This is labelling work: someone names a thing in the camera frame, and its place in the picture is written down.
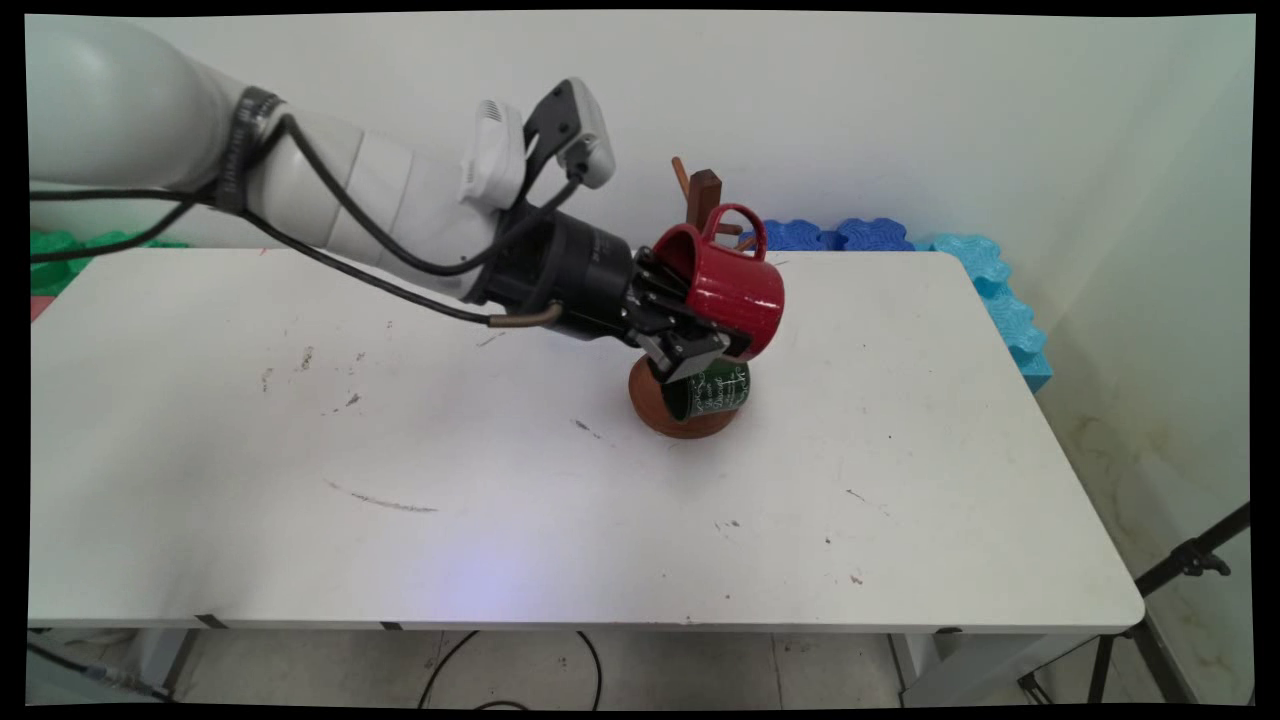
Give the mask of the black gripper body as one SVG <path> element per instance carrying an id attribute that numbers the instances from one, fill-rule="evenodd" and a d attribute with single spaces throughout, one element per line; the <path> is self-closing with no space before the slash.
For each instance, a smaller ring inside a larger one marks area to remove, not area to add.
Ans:
<path id="1" fill-rule="evenodd" d="M 625 295 L 634 277 L 634 252 L 621 237 L 564 213 L 541 222 L 534 240 L 535 266 L 518 314 L 559 304 L 552 331 L 576 340 L 625 342 Z"/>

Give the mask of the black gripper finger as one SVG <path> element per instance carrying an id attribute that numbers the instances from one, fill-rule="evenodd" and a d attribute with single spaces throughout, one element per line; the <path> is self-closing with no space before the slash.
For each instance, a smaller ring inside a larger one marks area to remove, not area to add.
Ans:
<path id="1" fill-rule="evenodd" d="M 626 340 L 644 351 L 662 384 L 704 372 L 718 359 L 744 361 L 753 340 L 671 299 L 626 299 L 623 318 Z"/>
<path id="2" fill-rule="evenodd" d="M 637 304 L 655 299 L 684 304 L 689 296 L 689 282 L 666 265 L 652 247 L 640 247 L 634 254 L 632 297 Z"/>

